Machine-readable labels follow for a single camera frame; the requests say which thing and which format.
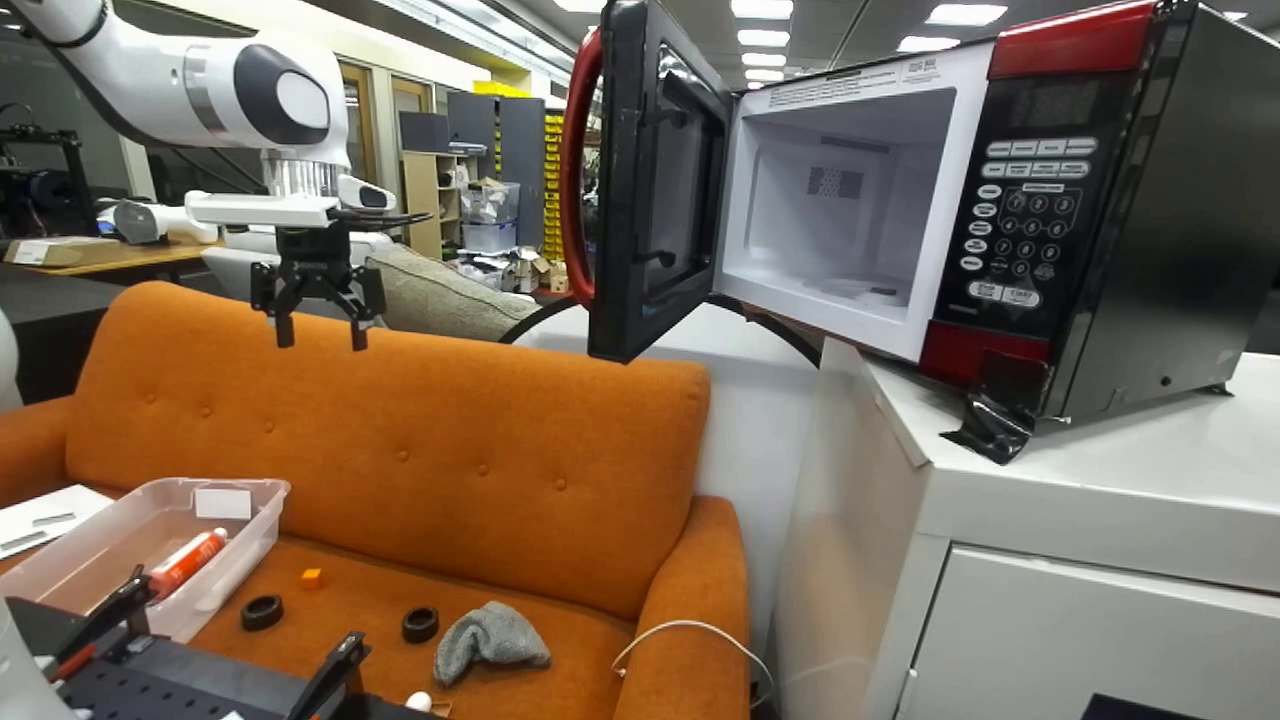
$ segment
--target orange couch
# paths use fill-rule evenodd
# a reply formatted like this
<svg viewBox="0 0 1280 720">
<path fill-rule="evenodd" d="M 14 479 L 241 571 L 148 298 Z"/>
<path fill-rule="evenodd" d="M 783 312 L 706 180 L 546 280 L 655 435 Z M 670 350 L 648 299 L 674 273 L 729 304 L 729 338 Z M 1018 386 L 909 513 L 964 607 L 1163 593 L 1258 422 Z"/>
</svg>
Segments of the orange couch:
<svg viewBox="0 0 1280 720">
<path fill-rule="evenodd" d="M 371 644 L 365 689 L 429 689 L 454 720 L 740 720 L 747 662 L 712 634 L 645 640 L 659 620 L 747 638 L 737 513 L 694 496 L 706 376 L 694 365 L 371 333 L 301 315 L 296 350 L 242 304 L 171 285 L 128 289 L 101 325 L 75 396 L 0 417 L 0 504 L 83 479 L 128 491 L 157 475 L 284 475 L 284 538 L 194 647 L 307 676 L 351 629 Z M 288 611 L 241 634 L 247 598 Z M 551 647 L 551 670 L 471 670 L 430 686 L 445 629 L 505 600 Z"/>
</svg>

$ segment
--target microwave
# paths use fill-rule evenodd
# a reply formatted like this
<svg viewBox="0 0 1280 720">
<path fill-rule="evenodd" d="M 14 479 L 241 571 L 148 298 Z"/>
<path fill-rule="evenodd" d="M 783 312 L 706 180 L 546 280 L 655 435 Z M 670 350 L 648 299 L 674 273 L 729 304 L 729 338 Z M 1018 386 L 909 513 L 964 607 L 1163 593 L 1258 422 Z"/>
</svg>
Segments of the microwave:
<svg viewBox="0 0 1280 720">
<path fill-rule="evenodd" d="M 953 440 L 1013 460 L 1040 427 L 1218 394 L 1280 270 L 1280 47 L 1203 6 L 725 91 L 659 0 L 610 0 L 566 165 L 592 76 L 592 250 L 565 206 L 592 357 L 732 298 L 953 380 Z"/>
</svg>

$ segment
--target microwave keypad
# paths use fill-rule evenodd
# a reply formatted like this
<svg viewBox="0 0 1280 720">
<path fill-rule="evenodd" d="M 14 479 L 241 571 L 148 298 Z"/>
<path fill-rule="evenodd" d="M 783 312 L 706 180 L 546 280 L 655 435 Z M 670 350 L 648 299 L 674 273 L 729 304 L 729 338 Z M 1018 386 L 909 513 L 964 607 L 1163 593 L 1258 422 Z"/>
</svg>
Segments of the microwave keypad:
<svg viewBox="0 0 1280 720">
<path fill-rule="evenodd" d="M 1093 135 L 991 142 L 961 238 L 964 294 L 1033 312 L 1060 280 L 1093 173 Z"/>
</svg>

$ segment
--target white plastic container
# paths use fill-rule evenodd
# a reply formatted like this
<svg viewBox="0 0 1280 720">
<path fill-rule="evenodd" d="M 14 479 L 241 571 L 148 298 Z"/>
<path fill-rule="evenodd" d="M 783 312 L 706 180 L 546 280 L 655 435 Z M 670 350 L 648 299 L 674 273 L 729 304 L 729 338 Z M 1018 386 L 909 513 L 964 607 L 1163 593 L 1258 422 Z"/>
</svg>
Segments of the white plastic container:
<svg viewBox="0 0 1280 720">
<path fill-rule="evenodd" d="M 186 644 L 275 544 L 284 496 L 284 479 L 165 475 L 141 486 L 0 575 L 0 598 L 83 617 L 119 590 L 136 563 L 157 567 L 193 538 L 223 528 L 228 544 L 186 584 L 148 607 L 157 638 Z"/>
</svg>

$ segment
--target open microwave door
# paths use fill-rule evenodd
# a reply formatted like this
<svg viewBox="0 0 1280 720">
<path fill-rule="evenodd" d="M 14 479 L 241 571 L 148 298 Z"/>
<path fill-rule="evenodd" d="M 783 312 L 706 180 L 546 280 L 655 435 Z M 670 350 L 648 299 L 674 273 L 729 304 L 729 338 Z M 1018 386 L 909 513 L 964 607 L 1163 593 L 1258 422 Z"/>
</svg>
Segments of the open microwave door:
<svg viewBox="0 0 1280 720">
<path fill-rule="evenodd" d="M 631 359 L 712 294 L 732 105 L 659 0 L 606 6 L 598 35 L 605 149 L 589 351 Z"/>
</svg>

